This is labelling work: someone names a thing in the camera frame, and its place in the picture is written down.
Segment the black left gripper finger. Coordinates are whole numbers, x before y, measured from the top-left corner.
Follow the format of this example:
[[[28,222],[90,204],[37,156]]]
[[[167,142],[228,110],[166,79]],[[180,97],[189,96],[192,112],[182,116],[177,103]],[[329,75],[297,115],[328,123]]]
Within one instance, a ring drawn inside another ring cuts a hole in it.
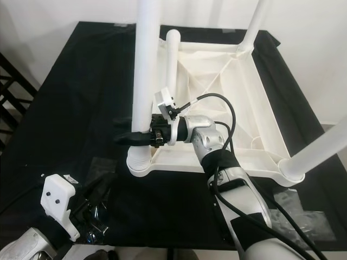
[[[111,189],[111,184],[114,181],[114,173],[107,173],[93,180],[89,184],[90,198],[104,198]]]

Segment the cream plastic children table top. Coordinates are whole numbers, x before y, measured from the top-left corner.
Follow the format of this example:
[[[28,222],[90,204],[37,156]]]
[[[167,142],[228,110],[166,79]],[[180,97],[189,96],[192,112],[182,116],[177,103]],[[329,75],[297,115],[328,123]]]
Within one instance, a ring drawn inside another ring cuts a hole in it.
[[[206,93],[226,97],[236,113],[233,146],[241,167],[250,176],[271,178],[281,186],[298,184],[280,173],[279,162],[290,158],[287,139],[280,132],[254,59],[250,53],[236,57],[236,48],[235,44],[181,40],[173,100],[182,106]],[[158,43],[157,68],[153,98],[156,92],[166,88],[165,39]],[[153,102],[152,112],[158,111]]]

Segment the clear plastic wrap scrap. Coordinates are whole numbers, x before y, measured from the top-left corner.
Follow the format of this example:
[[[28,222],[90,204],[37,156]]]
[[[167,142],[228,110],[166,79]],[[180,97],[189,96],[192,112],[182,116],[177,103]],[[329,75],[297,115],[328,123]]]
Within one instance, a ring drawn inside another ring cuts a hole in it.
[[[274,200],[287,211],[288,215],[297,223],[300,230],[312,241],[336,241],[327,217],[322,211],[304,210],[298,191],[286,189],[273,194]],[[304,241],[288,222],[287,218],[275,208],[270,209],[271,228],[290,240],[300,244]]]
[[[89,165],[89,175],[101,176],[109,173],[114,173],[117,168],[116,159],[110,158],[92,158]]]

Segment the black tablecloth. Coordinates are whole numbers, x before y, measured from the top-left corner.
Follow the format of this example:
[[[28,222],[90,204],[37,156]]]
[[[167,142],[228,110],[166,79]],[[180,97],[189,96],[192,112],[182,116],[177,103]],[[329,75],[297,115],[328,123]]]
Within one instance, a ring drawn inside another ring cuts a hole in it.
[[[118,161],[107,199],[114,246],[235,250],[223,240],[203,173],[151,172],[139,178],[125,164],[127,147],[113,137],[113,119],[131,116],[136,27],[79,22],[1,156],[2,246],[47,220],[40,205],[42,175],[70,175],[86,183],[92,158]],[[324,133],[288,69],[275,33],[259,32],[252,58],[279,116],[290,154]],[[347,171],[334,156],[296,186],[303,208],[322,211],[336,241],[317,241],[319,250],[347,251]]]

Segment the black round stool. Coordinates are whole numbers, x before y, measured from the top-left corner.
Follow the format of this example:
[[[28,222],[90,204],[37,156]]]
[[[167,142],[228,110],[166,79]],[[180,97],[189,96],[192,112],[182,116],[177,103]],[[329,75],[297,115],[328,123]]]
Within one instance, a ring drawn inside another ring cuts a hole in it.
[[[3,151],[20,126],[38,89],[3,54],[0,54],[0,68],[0,151]]]

